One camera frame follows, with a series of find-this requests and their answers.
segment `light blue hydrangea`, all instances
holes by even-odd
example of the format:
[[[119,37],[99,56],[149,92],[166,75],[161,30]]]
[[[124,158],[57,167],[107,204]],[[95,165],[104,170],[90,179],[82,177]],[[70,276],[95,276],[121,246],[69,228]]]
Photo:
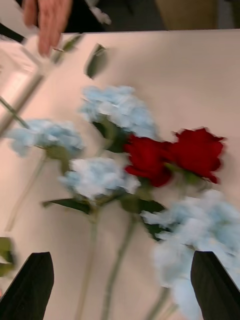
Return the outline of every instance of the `light blue hydrangea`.
[[[198,320],[200,308],[190,281],[194,250],[213,252],[240,288],[240,213],[221,192],[206,191],[187,197],[171,210],[141,213],[144,221],[169,228],[156,236],[154,249],[159,284],[172,289],[173,299],[189,320]]]
[[[92,201],[103,195],[110,196],[120,188],[134,194],[140,185],[135,176],[127,174],[113,159],[75,159],[70,162],[70,167],[72,171],[60,177],[60,181],[71,192]]]
[[[26,123],[29,128],[14,128],[6,135],[7,138],[13,139],[11,146],[21,157],[25,157],[33,146],[62,146],[71,157],[75,157],[84,147],[81,136],[71,122],[32,119]]]
[[[146,104],[133,95],[129,86],[108,86],[100,90],[95,86],[83,89],[85,101],[80,113],[89,122],[100,122],[101,115],[137,137],[156,138],[156,129]]]
[[[169,228],[182,244],[198,248],[199,241],[214,237],[230,254],[239,249],[240,213],[219,191],[208,190],[202,198],[186,197],[170,210],[141,215],[148,224]]]

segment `tabletop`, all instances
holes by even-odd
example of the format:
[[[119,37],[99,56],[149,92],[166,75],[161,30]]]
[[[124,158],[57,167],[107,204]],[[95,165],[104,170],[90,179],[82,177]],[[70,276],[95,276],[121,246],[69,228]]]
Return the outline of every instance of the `tabletop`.
[[[84,68],[97,43],[107,48],[108,63],[92,80],[84,74]],[[181,128],[202,126],[228,139],[226,164],[219,174],[222,184],[218,188],[240,209],[239,52],[240,30],[86,34],[77,49],[66,54],[61,65],[41,83],[20,115],[25,120],[73,121],[87,146],[83,156],[94,156],[102,138],[76,112],[82,103],[82,88],[135,87],[136,95],[152,112],[163,139],[172,139],[171,132]],[[5,138],[0,141],[2,232],[42,156],[41,150],[33,149],[27,158],[19,158],[9,143]],[[55,283],[44,320],[73,320],[87,259],[90,226],[78,211],[57,205],[41,207],[41,201],[68,195],[58,176],[57,164],[46,163],[21,205],[10,237],[15,243],[19,268],[32,252],[50,251]],[[155,192],[156,199],[166,206],[175,196],[169,186]],[[128,214],[114,203],[103,210],[83,320],[100,319],[106,281],[128,219]],[[111,319],[144,320],[156,301],[160,288],[151,261],[153,246],[153,240],[138,226],[118,275]],[[175,313],[171,319],[184,318]]]

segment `artificial flower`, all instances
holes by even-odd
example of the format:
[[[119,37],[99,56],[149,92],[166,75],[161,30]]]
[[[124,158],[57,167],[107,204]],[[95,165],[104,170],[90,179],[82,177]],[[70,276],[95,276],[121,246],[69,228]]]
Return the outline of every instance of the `artificial flower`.
[[[29,148],[33,146],[61,146],[66,148],[71,157],[75,157],[84,147],[81,136],[71,122],[32,119],[26,123],[28,128],[14,128],[6,135],[7,138],[13,139],[11,146],[21,157],[25,157]]]
[[[145,223],[167,229],[154,249],[159,284],[172,288],[174,302],[189,320],[200,309],[190,281],[194,250],[213,252],[240,288],[240,213],[216,190],[201,198],[186,197],[172,209],[143,211]]]
[[[85,101],[79,111],[89,122],[101,122],[101,116],[106,116],[127,133],[154,139],[156,129],[151,114],[133,92],[128,86],[108,86],[105,90],[88,86],[83,89]]]
[[[158,142],[146,137],[131,135],[124,149],[129,154],[131,165],[125,170],[131,175],[148,178],[152,186],[165,185],[171,172],[165,167],[168,142]]]
[[[224,138],[214,136],[207,128],[183,130],[176,133],[176,136],[177,142],[169,145],[168,161],[215,184],[218,183],[213,172],[221,166],[219,156],[223,151],[224,145],[221,141]]]
[[[74,194],[93,201],[119,189],[134,194],[140,185],[137,178],[125,173],[109,158],[75,159],[70,162],[70,168],[72,171],[60,177],[60,181]]]

